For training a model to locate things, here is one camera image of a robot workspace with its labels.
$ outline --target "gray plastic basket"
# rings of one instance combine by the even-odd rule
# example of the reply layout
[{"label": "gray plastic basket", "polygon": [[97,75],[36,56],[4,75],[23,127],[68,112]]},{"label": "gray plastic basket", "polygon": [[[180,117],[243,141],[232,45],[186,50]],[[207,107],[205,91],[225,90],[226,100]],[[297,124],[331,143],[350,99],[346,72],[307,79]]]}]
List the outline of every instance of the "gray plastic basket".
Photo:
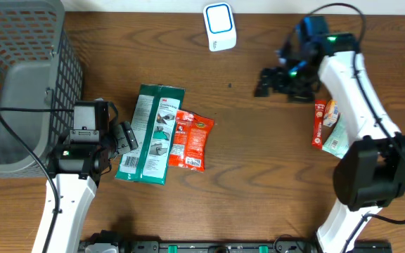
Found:
[{"label": "gray plastic basket", "polygon": [[[82,69],[63,30],[59,0],[0,0],[0,107],[72,108],[82,97]],[[7,123],[46,161],[70,112],[2,112]],[[0,123],[0,177],[44,176]]]}]

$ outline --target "red wrapper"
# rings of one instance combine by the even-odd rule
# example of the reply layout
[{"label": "red wrapper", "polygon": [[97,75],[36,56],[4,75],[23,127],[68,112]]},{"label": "red wrapper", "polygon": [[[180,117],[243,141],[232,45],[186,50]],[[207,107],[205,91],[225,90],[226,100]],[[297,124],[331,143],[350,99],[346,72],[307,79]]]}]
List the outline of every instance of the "red wrapper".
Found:
[{"label": "red wrapper", "polygon": [[321,127],[323,126],[323,114],[325,107],[325,100],[315,100],[314,137],[312,137],[312,145],[318,149],[323,148],[323,141],[321,140]]}]

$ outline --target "red snack bag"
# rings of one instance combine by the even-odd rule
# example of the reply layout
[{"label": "red snack bag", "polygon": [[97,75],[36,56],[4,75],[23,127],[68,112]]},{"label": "red snack bag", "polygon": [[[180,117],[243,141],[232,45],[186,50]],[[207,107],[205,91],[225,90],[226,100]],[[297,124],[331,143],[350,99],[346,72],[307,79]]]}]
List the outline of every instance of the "red snack bag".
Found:
[{"label": "red snack bag", "polygon": [[323,141],[321,140],[321,127],[323,126],[323,114],[325,107],[325,100],[315,100],[314,136],[312,137],[312,145],[318,149],[323,148]]},{"label": "red snack bag", "polygon": [[214,120],[178,110],[168,165],[204,171],[204,147]]}]

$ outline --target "wood grain surface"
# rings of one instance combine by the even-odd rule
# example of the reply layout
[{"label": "wood grain surface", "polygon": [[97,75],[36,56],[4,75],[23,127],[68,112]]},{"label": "wood grain surface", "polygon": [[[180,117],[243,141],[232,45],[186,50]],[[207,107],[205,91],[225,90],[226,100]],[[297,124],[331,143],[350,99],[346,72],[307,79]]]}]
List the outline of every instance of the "wood grain surface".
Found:
[{"label": "wood grain surface", "polygon": [[[311,146],[313,105],[252,96],[259,72],[301,15],[236,15],[235,48],[211,53],[201,14],[67,13],[65,28],[85,67],[84,99],[115,102],[130,120],[140,83],[186,88],[183,109],[216,124],[206,171],[169,168],[165,186],[104,176],[82,239],[101,229],[128,239],[308,238],[335,201],[339,160]],[[358,32],[356,16],[330,16],[331,30]],[[405,133],[405,16],[368,16],[363,52],[382,104]],[[317,94],[326,98],[326,90]],[[45,179],[0,179],[0,252],[30,252]],[[405,196],[381,212],[405,218]],[[405,252],[405,226],[372,220],[361,239]]]}]

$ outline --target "green led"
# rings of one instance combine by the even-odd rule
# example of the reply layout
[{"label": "green led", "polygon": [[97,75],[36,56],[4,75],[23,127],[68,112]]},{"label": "green led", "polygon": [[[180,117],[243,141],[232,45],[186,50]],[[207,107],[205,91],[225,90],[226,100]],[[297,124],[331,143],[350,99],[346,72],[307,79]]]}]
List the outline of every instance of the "green led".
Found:
[{"label": "green led", "polygon": [[334,42],[336,39],[337,39],[337,37],[335,37],[335,36],[328,37],[328,41],[330,41],[330,42]]}]

